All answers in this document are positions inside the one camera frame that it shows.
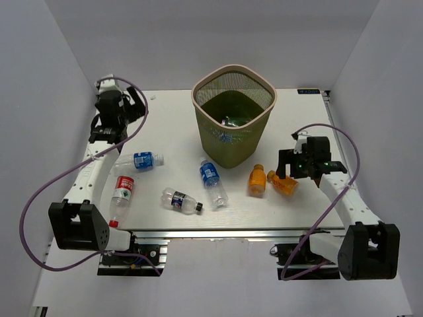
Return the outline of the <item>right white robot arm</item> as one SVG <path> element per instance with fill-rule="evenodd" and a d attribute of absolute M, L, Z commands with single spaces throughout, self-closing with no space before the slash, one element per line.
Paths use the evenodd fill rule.
<path fill-rule="evenodd" d="M 327 137 L 301 135 L 292 149 L 278 153 L 276 174 L 291 178 L 310 178 L 331 201 L 346 231 L 343 237 L 319 231 L 314 224 L 286 260 L 294 257 L 311 264 L 320 257 L 338 266 L 347 280 L 394 279 L 397 275 L 400 232 L 396 225 L 384 223 L 365 204 L 347 178 L 347 169 L 332 159 Z"/>

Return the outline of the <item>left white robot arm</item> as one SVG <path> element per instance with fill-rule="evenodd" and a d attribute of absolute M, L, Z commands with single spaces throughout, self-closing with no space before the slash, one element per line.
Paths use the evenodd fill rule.
<path fill-rule="evenodd" d="M 127 127 L 145 115 L 145 98 L 133 86 L 99 88 L 95 108 L 85 150 L 88 163 L 79 169 L 63 200 L 50 205 L 48 216 L 62 250 L 117 251 L 124 263 L 131 264 L 139 258 L 139 246 L 131 242 L 128 231 L 111 228 L 99 207 Z"/>

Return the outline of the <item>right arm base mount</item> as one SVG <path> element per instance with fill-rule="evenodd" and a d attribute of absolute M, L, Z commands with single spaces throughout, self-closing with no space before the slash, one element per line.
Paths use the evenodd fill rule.
<path fill-rule="evenodd" d="M 272 257 L 277 259 L 277 272 L 278 279 L 281 280 L 281 274 L 285 267 L 289 256 L 293 252 L 296 244 L 275 244 L 271 247 L 269 253 Z M 290 262 L 286 270 L 285 278 L 291 277 L 302 271 L 310 269 L 318 264 L 324 263 L 326 260 L 319 255 L 310 253 L 306 251 L 306 247 L 303 246 L 302 249 L 295 255 L 295 257 Z M 313 270 L 301 277 L 296 278 L 296 280 L 337 280 L 340 279 L 340 273 L 337 265 L 332 262 L 328 262 L 325 265 L 322 265 L 320 268 Z"/>

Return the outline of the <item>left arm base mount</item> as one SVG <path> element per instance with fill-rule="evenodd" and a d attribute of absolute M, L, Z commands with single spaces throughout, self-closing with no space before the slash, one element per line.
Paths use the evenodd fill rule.
<path fill-rule="evenodd" d="M 97 275 L 158 277 L 165 268 L 168 244 L 168 240 L 133 238 L 128 250 L 100 256 Z"/>

